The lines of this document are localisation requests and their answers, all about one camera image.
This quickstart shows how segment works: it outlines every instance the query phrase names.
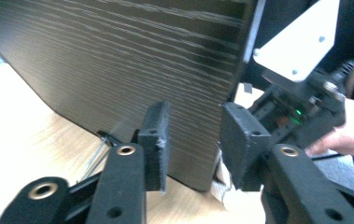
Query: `screw hole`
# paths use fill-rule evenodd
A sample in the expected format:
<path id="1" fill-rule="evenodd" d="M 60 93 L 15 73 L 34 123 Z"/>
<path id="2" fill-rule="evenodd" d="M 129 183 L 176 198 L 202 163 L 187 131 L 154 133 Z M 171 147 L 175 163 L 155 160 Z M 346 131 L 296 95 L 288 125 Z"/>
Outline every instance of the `screw hole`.
<path id="1" fill-rule="evenodd" d="M 296 157 L 299 155 L 299 152 L 296 151 L 293 148 L 289 148 L 289 147 L 283 147 L 281 148 L 281 152 L 282 154 L 286 155 L 286 156 L 290 156 L 290 157 Z"/>
<path id="2" fill-rule="evenodd" d="M 28 194 L 28 197 L 32 200 L 45 199 L 51 196 L 55 191 L 57 191 L 57 188 L 58 185 L 51 182 L 39 184 L 33 189 L 31 189 Z"/>
<path id="3" fill-rule="evenodd" d="M 118 149 L 118 154 L 121 156 L 128 156 L 135 152 L 135 147 L 121 147 Z"/>
<path id="4" fill-rule="evenodd" d="M 107 216 L 110 218 L 120 217 L 122 214 L 123 214 L 123 211 L 118 206 L 113 207 L 113 208 L 109 209 L 109 211 L 107 211 Z"/>
<path id="5" fill-rule="evenodd" d="M 330 217 L 333 220 L 337 220 L 337 221 L 343 220 L 342 214 L 340 214 L 339 212 L 337 212 L 336 210 L 334 210 L 332 208 L 325 209 L 325 213 L 326 213 L 326 215 L 328 215 L 328 217 Z"/>

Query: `wooden table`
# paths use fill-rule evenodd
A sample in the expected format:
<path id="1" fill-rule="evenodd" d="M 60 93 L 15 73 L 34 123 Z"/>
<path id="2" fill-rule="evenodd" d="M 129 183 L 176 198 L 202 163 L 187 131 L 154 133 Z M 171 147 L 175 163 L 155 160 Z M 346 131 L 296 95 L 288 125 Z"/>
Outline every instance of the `wooden table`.
<path id="1" fill-rule="evenodd" d="M 8 64 L 0 65 L 0 215 L 18 191 L 43 176 L 80 180 L 100 140 L 49 109 Z M 264 223 L 260 201 L 232 212 L 209 193 L 171 178 L 148 193 L 148 223 Z"/>

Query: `finger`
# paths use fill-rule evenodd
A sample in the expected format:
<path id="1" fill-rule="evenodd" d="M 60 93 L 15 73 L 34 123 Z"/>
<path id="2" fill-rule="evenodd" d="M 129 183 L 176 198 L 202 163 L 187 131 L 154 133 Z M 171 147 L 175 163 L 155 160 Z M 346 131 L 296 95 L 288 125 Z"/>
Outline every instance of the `finger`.
<path id="1" fill-rule="evenodd" d="M 307 155 L 322 154 L 327 152 L 329 148 L 339 148 L 342 140 L 343 138 L 340 137 L 338 132 L 332 131 L 307 148 L 305 152 Z"/>

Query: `black cable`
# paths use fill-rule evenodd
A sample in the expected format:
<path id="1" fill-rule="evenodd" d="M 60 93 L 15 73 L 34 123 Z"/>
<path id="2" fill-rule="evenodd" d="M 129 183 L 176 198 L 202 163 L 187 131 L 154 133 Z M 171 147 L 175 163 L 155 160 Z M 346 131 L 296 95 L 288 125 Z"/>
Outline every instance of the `black cable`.
<path id="1" fill-rule="evenodd" d="M 329 159 L 333 159 L 333 158 L 337 158 L 337 157 L 344 157 L 345 155 L 336 153 L 336 154 L 332 154 L 332 155 L 326 155 L 323 157 L 316 157 L 316 158 L 311 158 L 312 161 L 323 161 L 323 160 L 329 160 Z"/>

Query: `dark wood panel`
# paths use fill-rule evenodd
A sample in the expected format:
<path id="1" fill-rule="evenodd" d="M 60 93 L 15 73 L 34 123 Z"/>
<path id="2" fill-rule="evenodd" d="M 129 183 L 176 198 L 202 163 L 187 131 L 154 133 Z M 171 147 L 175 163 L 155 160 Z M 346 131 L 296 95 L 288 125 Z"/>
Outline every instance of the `dark wood panel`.
<path id="1" fill-rule="evenodd" d="M 0 53 L 56 112 L 128 141 L 168 100 L 169 175 L 207 190 L 250 1 L 0 1 Z"/>

